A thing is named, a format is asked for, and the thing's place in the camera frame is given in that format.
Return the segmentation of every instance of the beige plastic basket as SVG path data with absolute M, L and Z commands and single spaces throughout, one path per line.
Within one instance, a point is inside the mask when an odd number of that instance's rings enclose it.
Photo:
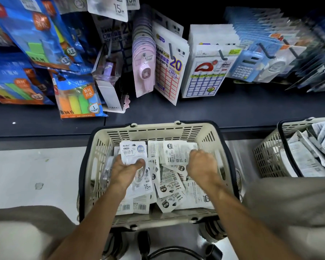
M 292 136 L 297 130 L 304 130 L 313 123 L 323 122 L 325 118 L 307 118 L 304 120 L 281 121 L 270 135 L 254 149 L 254 156 L 263 178 L 290 176 L 283 164 L 281 149 L 284 149 L 290 165 L 298 176 L 302 176 L 288 147 L 286 137 Z
M 222 173 L 221 176 L 228 189 L 239 198 L 234 161 L 219 127 L 214 122 L 176 121 L 162 124 L 137 125 L 133 123 L 116 127 L 104 126 L 93 131 L 82 161 L 79 177 L 80 221 L 89 213 L 96 200 L 103 194 L 99 184 L 99 175 L 109 156 L 107 154 L 108 146 L 111 145 L 110 148 L 118 146 L 123 140 L 187 140 L 196 142 L 200 149 L 210 153 L 219 150 L 225 169 L 225 173 Z M 215 210 L 204 208 L 174 210 L 171 213 L 163 214 L 158 206 L 154 205 L 149 214 L 116 216 L 112 227 L 122 227 L 126 230 L 135 231 L 180 223 L 197 223 L 205 217 L 217 219 L 218 216 Z

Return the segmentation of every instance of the gray floor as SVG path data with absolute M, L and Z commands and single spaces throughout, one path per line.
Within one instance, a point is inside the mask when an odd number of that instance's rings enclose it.
M 258 140 L 228 141 L 235 166 L 241 171 L 243 188 L 259 178 L 252 149 Z M 85 147 L 0 151 L 0 208 L 24 205 L 52 205 L 77 222 L 78 175 Z M 185 246 L 201 253 L 204 240 L 197 225 L 152 228 L 152 251 L 170 245 Z M 140 259 L 136 232 L 128 233 L 130 246 L 123 259 Z M 237 259 L 228 239 L 216 244 L 223 259 Z M 173 258 L 184 259 L 181 255 Z

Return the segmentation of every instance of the hand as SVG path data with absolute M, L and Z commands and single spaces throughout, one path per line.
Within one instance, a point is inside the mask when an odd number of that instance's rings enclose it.
M 115 187 L 117 191 L 123 192 L 124 196 L 126 189 L 132 183 L 136 171 L 142 168 L 145 164 L 143 159 L 139 159 L 135 164 L 125 165 L 122 162 L 122 157 L 119 154 L 112 166 L 112 174 L 109 182 L 109 187 Z
M 203 150 L 192 150 L 189 154 L 189 164 L 186 166 L 188 175 L 208 195 L 222 187 L 222 179 L 218 174 L 218 163 L 211 153 Z

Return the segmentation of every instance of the forearm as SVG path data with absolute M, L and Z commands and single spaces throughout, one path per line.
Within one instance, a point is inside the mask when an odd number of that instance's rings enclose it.
M 214 180 L 209 197 L 239 259 L 300 259 Z
M 125 192 L 110 186 L 49 260 L 99 260 L 117 208 L 124 196 Z

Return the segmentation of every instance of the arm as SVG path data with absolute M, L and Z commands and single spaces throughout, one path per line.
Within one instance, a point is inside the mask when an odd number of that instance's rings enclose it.
M 118 155 L 112 168 L 110 184 L 106 192 L 95 203 L 91 211 L 76 229 L 67 236 L 50 256 L 49 260 L 99 260 L 112 227 L 120 202 L 135 173 L 144 165 L 140 159 L 126 166 Z
M 212 154 L 192 150 L 189 176 L 204 190 L 215 207 L 239 259 L 301 259 L 223 186 Z

